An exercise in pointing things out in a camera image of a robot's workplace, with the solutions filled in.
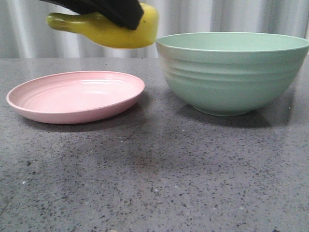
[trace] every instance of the curtain fold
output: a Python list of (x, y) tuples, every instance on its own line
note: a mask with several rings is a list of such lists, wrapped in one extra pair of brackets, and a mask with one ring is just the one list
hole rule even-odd
[[(309, 39), (309, 0), (145, 0), (160, 15), (158, 37), (187, 32), (242, 31)], [(74, 14), (39, 0), (0, 1), (0, 58), (157, 57), (155, 45), (112, 49), (52, 30), (50, 12)]]

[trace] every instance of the table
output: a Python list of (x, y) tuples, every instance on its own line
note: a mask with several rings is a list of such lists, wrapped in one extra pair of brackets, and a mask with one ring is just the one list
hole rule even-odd
[[(309, 231), (309, 58), (271, 105), (198, 112), (156, 58), (0, 59), (1, 232)], [(28, 120), (13, 87), (109, 70), (146, 88), (129, 110), (77, 125)]]

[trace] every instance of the bowl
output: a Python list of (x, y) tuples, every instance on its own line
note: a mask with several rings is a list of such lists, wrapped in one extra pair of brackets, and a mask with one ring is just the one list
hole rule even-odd
[(306, 39), (266, 33), (205, 32), (156, 40), (170, 89), (197, 110), (238, 116), (270, 104), (294, 81)]

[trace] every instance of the pink plate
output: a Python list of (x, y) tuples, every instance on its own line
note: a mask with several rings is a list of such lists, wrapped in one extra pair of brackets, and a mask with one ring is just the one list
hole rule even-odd
[(45, 123), (73, 124), (104, 119), (133, 106), (145, 84), (126, 73), (66, 72), (13, 88), (7, 102), (22, 116)]

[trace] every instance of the banana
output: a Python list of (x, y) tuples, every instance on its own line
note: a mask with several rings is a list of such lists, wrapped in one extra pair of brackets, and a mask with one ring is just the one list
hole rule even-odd
[(159, 15), (153, 6), (140, 5), (144, 14), (136, 30), (119, 27), (97, 12), (86, 15), (50, 13), (46, 22), (52, 29), (79, 33), (102, 46), (141, 48), (155, 42)]

